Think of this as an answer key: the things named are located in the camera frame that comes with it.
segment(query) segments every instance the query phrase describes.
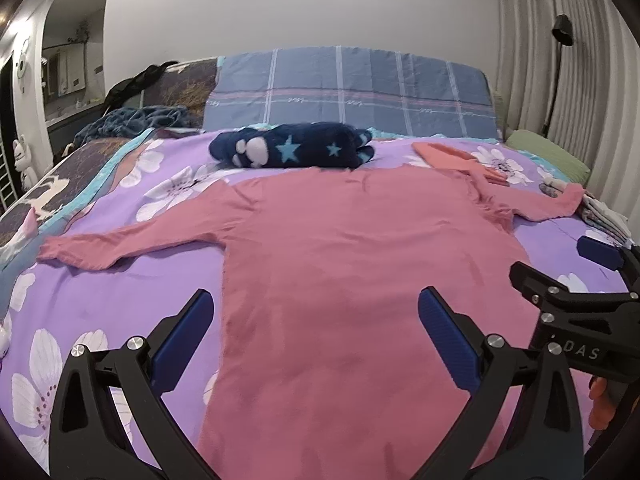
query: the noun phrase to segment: folded clothes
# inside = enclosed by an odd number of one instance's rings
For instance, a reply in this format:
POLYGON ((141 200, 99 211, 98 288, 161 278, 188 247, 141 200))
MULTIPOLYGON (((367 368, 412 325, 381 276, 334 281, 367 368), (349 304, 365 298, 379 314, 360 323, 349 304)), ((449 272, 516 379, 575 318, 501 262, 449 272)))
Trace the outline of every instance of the folded clothes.
POLYGON ((611 222, 615 226, 615 228, 620 231, 620 233, 625 237, 632 237, 631 231, 626 225, 626 222, 628 221, 628 218, 626 216, 622 216, 620 213, 616 213, 615 211, 609 209, 609 207, 604 202, 596 200, 595 198, 585 196, 582 201, 599 217, 606 218, 609 222, 611 222))
POLYGON ((509 185, 503 173, 483 166, 471 153, 433 142, 414 142, 412 147, 433 168, 458 170, 464 173, 475 171, 482 174, 491 184, 509 185))
MULTIPOLYGON (((567 183, 552 177, 545 177, 544 184, 540 184, 540 191, 553 198, 562 194, 567 183)), ((600 200, 585 191, 582 203, 578 206, 578 215, 590 227, 598 229, 612 237, 622 246, 629 247, 632 244, 631 232, 626 226, 626 217, 609 209, 600 200)))
POLYGON ((578 206, 578 215, 582 218, 582 221, 590 227, 594 229, 598 229, 603 233, 609 235, 615 241, 617 241, 620 245, 626 246, 626 238, 621 237, 617 232, 612 231, 609 227, 598 220, 598 218, 593 214, 593 211, 586 208, 583 205, 578 206))
POLYGON ((371 132, 342 123, 281 124, 222 132, 211 156, 239 168, 357 168, 375 153, 371 132))
POLYGON ((118 108, 101 117, 95 123, 88 124, 74 137, 75 149, 80 148, 90 140, 105 137, 133 137, 141 134, 147 128, 172 126, 174 128, 188 128, 191 117, 186 106, 145 106, 135 108, 118 108))

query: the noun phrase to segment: cabinet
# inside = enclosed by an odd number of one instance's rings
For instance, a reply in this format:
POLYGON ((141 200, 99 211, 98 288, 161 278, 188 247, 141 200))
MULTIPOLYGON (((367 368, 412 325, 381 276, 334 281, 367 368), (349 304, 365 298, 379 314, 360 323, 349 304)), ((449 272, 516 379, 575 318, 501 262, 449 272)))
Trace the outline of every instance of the cabinet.
POLYGON ((58 56, 58 96, 82 90, 84 81, 84 43, 60 47, 58 56))

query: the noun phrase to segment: white wall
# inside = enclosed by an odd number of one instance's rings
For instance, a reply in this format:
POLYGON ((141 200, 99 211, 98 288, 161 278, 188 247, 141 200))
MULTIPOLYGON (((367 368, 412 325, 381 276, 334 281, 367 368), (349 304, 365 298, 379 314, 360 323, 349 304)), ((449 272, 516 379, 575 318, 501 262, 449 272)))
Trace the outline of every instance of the white wall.
POLYGON ((12 24, 0 37, 0 66, 12 52, 15 62, 24 39, 28 37, 31 40, 27 52, 28 67, 22 79, 17 78, 14 65, 14 111, 16 129, 19 135, 24 135, 31 148, 33 168, 39 177, 49 171, 53 162, 40 85, 42 33, 51 3, 52 0, 23 0, 12 24))
POLYGON ((172 59, 343 44, 473 65, 494 84, 498 26, 498 0, 107 0, 105 83, 172 59))

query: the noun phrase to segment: black lamp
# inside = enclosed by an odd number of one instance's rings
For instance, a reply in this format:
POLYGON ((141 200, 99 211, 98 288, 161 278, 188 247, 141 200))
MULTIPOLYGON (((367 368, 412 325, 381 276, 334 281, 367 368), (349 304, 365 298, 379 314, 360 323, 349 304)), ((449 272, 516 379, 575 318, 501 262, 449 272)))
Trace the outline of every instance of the black lamp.
POLYGON ((556 78, 554 81, 554 96, 551 99, 551 107, 546 117, 545 125, 542 126, 542 136, 546 138, 549 133, 549 124, 551 124, 551 116, 554 114, 556 107, 556 97, 558 97, 558 82, 560 81, 560 62, 562 61, 562 46, 572 46, 574 44, 574 26, 571 24, 566 14, 558 14, 556 22, 551 33, 558 42, 558 63, 556 64, 556 78))

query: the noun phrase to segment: bedspread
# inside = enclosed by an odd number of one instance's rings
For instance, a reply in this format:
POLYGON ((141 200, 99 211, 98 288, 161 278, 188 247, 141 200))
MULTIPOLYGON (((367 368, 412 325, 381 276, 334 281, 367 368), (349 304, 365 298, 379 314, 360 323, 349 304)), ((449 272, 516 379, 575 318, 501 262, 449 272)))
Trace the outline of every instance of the bedspread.
POLYGON ((31 207, 36 210, 38 225, 51 218, 71 202, 100 171, 100 168, 129 139, 99 139, 83 146, 55 167, 37 186, 0 219, 0 245, 7 243, 18 230, 31 207))
MULTIPOLYGON (((111 192, 89 204, 70 226, 69 234, 106 232, 152 218, 174 203, 197 195, 216 180, 234 184, 257 176, 297 171, 220 170, 207 151, 214 135, 148 142, 136 167, 126 176, 119 176, 111 192)), ((483 163, 509 173, 514 186, 533 192, 539 192, 542 176, 552 170, 521 153, 477 139, 430 140, 475 153, 483 163)), ((411 143, 411 139, 376 142, 376 157, 366 166, 392 168, 407 163, 425 167, 411 143)), ((575 243, 580 236, 605 236, 593 232, 581 220, 573 217, 533 224, 516 219, 515 224, 516 237, 532 265, 572 291, 625 290, 617 274, 578 256, 575 243)), ((123 260, 105 271, 84 272, 62 264, 37 264, 20 275, 6 319, 12 346, 0 372, 0 409, 42 466, 48 462, 51 401, 70 348, 76 342, 94 351, 118 347, 133 334, 148 333, 161 318, 178 312, 197 288, 204 288, 216 302, 214 322, 178 387, 163 396, 184 433, 195 441, 206 404, 215 402, 211 392, 220 356, 222 260, 217 247, 192 242, 123 260)), ((427 276, 424 285, 429 285, 427 276)), ((585 413, 590 407, 586 398, 588 378, 580 373, 574 377, 585 413)), ((114 398, 134 448, 141 458, 152 461, 124 396, 115 391, 114 398)), ((514 395, 510 395, 503 416, 508 416, 513 406, 514 395)))

